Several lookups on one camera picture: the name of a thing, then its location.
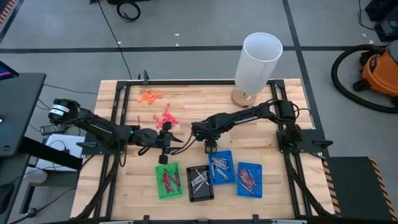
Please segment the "black metal frame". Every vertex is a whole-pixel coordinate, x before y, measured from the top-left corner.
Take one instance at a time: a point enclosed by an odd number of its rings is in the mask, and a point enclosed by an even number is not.
[[[268,85],[271,86],[271,91],[272,91],[272,97],[273,98],[278,98],[277,94],[277,89],[280,90],[280,93],[282,95],[282,99],[287,100],[287,94],[286,94],[286,89],[285,89],[285,84],[283,80],[269,80]],[[149,80],[148,78],[145,78],[145,80],[133,80],[133,81],[118,81],[116,85],[116,92],[115,92],[115,97],[114,97],[114,103],[113,103],[113,109],[112,109],[112,115],[111,115],[111,121],[115,122],[116,120],[116,113],[118,111],[118,104],[119,104],[119,99],[120,99],[120,94],[121,90],[125,89],[124,92],[124,99],[123,99],[123,105],[122,105],[122,111],[121,111],[121,120],[120,120],[120,125],[125,124],[126,122],[126,115],[127,115],[127,106],[128,106],[128,101],[129,101],[129,93],[130,93],[130,88],[132,86],[142,86],[142,85],[234,85],[234,80],[232,79],[227,79],[227,80]],[[283,125],[278,125],[279,131],[283,131]],[[287,165],[287,161],[290,160],[290,154],[288,152],[283,153],[284,154],[284,159],[285,159],[285,164]],[[303,174],[303,168],[302,168],[302,163],[300,159],[300,154],[294,155],[295,157],[295,163],[296,163],[296,169],[299,177],[301,180],[305,183],[305,177]],[[108,163],[109,163],[109,156],[104,156],[104,162],[103,162],[103,167],[101,170],[101,176],[100,176],[100,183],[103,181],[106,171],[108,169]],[[106,205],[106,218],[111,218],[112,214],[112,208],[113,208],[113,200],[114,200],[114,191],[115,191],[115,186],[116,186],[116,178],[112,180],[110,188],[109,188],[109,195],[108,195],[108,202]],[[297,200],[297,192],[295,189],[295,184],[294,180],[288,175],[287,176],[288,181],[289,181],[289,189],[290,189],[290,197],[292,199],[292,206],[293,206],[293,211],[295,216],[300,215],[300,209],[299,209],[299,203]],[[309,201],[307,198],[303,195],[303,200],[304,200],[304,206],[305,206],[305,212],[307,215],[312,215],[312,209],[310,206]],[[100,216],[100,210],[101,210],[101,202],[98,203],[98,205],[95,208],[94,212],[94,217],[99,217]],[[256,222],[255,223],[270,223],[270,219],[267,220],[260,220],[258,219],[258,216],[254,215]],[[170,220],[157,220],[159,223],[170,223]],[[173,220],[172,223],[179,223],[179,222],[184,222],[186,223],[187,220]],[[217,220],[217,222],[220,223],[234,223],[234,222],[239,222],[239,223],[253,223],[254,220]]]

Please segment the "gray floor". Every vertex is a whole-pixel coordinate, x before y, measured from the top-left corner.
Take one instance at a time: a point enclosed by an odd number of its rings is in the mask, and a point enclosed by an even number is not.
[[[368,2],[363,0],[363,7]],[[382,44],[373,31],[358,25],[357,0],[288,0],[288,3],[301,46]],[[284,46],[294,45],[281,0],[152,0],[139,5],[141,18],[125,23],[117,16],[114,6],[102,2],[121,47],[242,45],[245,36],[253,32],[268,32],[276,35]],[[371,25],[367,16],[363,17],[364,23]],[[92,47],[117,45],[99,6],[81,0],[25,0],[0,43],[0,49]],[[373,156],[378,161],[391,200],[397,205],[395,130],[398,117],[360,107],[335,90],[330,69],[340,53],[303,52],[326,138],[335,142],[329,148],[330,154]],[[160,79],[233,78],[239,51],[126,52],[124,56],[133,78],[143,69],[151,78]],[[341,66],[340,76],[347,85],[358,78],[357,58],[352,56]],[[19,72],[44,72],[48,84],[81,91],[96,91],[100,80],[129,77],[119,53],[0,54],[0,60]],[[302,78],[294,51],[284,52],[272,77]],[[54,98],[76,99],[85,108],[94,108],[96,99],[93,95],[49,87],[44,87],[40,97],[48,104]],[[364,97],[388,104],[383,96],[375,93],[365,93]],[[47,112],[36,109],[30,123],[36,128],[48,124]],[[42,139],[31,128],[26,135]],[[67,188],[38,189],[32,205],[40,207]],[[66,219],[72,196],[73,192],[68,193],[37,217],[23,223]],[[14,209],[10,220],[18,217]]]

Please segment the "wooden tabletop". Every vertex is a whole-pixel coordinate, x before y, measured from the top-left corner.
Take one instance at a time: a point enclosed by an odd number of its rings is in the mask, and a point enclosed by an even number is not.
[[[111,116],[116,82],[102,81],[99,88],[95,113],[106,119]],[[288,79],[285,80],[285,85],[288,99],[299,108],[307,108],[300,80]],[[153,114],[161,117],[167,102],[170,102],[169,112],[180,121],[171,132],[186,141],[191,133],[191,122],[204,120],[220,112],[240,110],[231,102],[233,88],[234,85],[133,86],[129,95],[126,124],[137,124],[139,116],[143,128],[156,129],[158,121],[153,119]],[[138,99],[146,89],[162,93],[164,97],[155,100],[152,105],[139,103]],[[255,105],[271,98],[271,88],[267,86],[257,95]],[[118,110],[117,122],[120,115],[121,110]],[[300,112],[297,123],[302,129],[312,128],[312,120],[307,111]],[[259,119],[235,126],[219,140],[220,145],[232,141],[235,166],[238,162],[262,164],[262,199],[239,197],[236,195],[236,185],[230,184],[214,186],[214,200],[191,203],[186,168],[208,164],[203,142],[196,142],[184,153],[169,156],[169,162],[180,163],[184,195],[159,200],[155,166],[158,165],[160,149],[151,149],[143,156],[138,156],[139,148],[129,146],[126,166],[120,167],[118,171],[112,220],[142,220],[144,215],[150,215],[151,220],[250,219],[253,214],[259,214],[260,218],[293,218],[287,173],[283,155],[279,152],[276,130],[276,124],[267,119]],[[334,213],[321,160],[310,154],[301,154],[301,157],[308,188],[326,210]],[[71,217],[78,215],[96,192],[102,160],[103,156],[95,156],[81,171]],[[300,211],[304,214],[302,194],[297,186],[296,189]],[[103,200],[102,215],[107,194],[106,192]]]

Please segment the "orange shop vacuum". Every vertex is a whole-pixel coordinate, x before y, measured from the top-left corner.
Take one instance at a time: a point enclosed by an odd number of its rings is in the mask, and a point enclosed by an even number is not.
[[[366,51],[361,54],[359,61],[363,65],[361,80],[353,84],[355,91],[372,89],[391,97],[396,107],[382,106],[371,103],[348,91],[339,81],[337,70],[340,63],[347,56],[357,51]],[[343,52],[331,68],[331,80],[337,90],[352,101],[372,110],[398,114],[398,40],[387,47],[363,44]]]

